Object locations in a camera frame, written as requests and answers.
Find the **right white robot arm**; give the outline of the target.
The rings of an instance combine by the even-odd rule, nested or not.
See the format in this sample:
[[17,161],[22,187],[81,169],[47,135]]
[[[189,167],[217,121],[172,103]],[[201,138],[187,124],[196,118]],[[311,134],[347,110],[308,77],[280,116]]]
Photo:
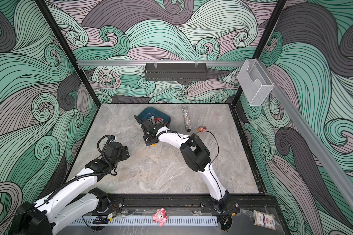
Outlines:
[[230,194],[218,179],[213,169],[210,151],[197,134],[183,135],[170,130],[164,124],[156,125],[148,119],[141,120],[136,115],[134,118],[143,131],[147,146],[164,142],[178,148],[187,166],[201,175],[214,203],[220,208],[227,205]]

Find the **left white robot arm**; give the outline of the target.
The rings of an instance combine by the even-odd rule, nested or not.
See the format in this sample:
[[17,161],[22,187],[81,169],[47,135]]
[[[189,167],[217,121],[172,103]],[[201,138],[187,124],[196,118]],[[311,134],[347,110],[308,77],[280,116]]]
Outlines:
[[11,235],[56,235],[76,219],[89,212],[107,213],[110,220],[108,194],[94,188],[82,198],[77,196],[113,171],[120,161],[129,158],[126,146],[109,142],[102,156],[90,161],[72,180],[35,203],[23,203],[13,217]]

